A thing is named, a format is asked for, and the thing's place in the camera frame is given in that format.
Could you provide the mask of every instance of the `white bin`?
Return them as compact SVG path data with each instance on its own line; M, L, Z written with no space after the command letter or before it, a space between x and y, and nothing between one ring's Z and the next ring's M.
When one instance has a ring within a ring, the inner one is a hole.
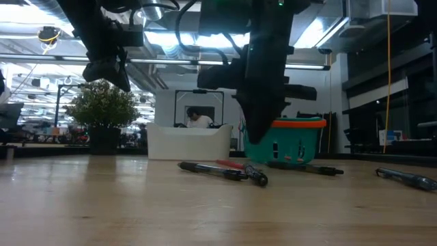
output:
M149 159L182 161L227 160L231 125L219 129L161 127L147 124Z

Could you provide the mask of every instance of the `plant pot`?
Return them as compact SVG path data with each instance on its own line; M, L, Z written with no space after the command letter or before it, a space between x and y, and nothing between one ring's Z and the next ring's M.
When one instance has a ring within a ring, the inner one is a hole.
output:
M117 154L121 131L118 128L91 128L89 130L89 153L95 155Z

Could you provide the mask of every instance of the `yellow cable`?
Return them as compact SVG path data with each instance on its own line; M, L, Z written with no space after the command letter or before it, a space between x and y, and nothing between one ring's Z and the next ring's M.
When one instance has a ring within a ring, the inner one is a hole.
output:
M47 54L47 51L50 49L50 45L52 44L53 40L50 41L50 44L47 45L46 49L44 49L43 55Z
M48 41L53 41L54 39L56 39L57 37L59 37L59 35L61 35L61 32L60 32L60 31L58 31L57 34L56 34L56 36L53 37L53 38L48 38L48 39L45 39L45 40L43 40L43 39L41 39L41 38L38 38L38 39L39 39L41 42L48 42Z
M329 66L333 65L333 54L329 54ZM331 126L333 125L333 109L332 109L332 103L333 103L333 92L332 92L332 72L329 70L329 135L328 135L328 153L330 153L330 130Z
M386 152L387 148L387 133L389 131L389 111L390 111L390 94L391 94L391 22L390 22L390 10L391 10L391 0L388 2L388 11L387 11L387 64L389 65L389 94L387 95L387 108L385 115L385 133L384 133L384 150L383 154Z

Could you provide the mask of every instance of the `potted plant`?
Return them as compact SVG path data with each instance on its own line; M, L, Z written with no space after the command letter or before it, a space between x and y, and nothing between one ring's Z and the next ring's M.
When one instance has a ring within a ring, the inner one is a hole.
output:
M66 114L89 129L91 154L116 154L120 128L140 116L133 93L123 92L105 80L85 83L81 91L71 106L64 106Z

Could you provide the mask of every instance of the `table surface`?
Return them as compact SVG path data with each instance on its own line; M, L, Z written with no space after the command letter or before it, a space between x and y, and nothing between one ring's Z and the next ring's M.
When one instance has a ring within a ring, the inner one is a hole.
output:
M323 161L328 177L265 168L265 189L142 156L0 163L0 245L435 245L437 193L375 175L384 166Z

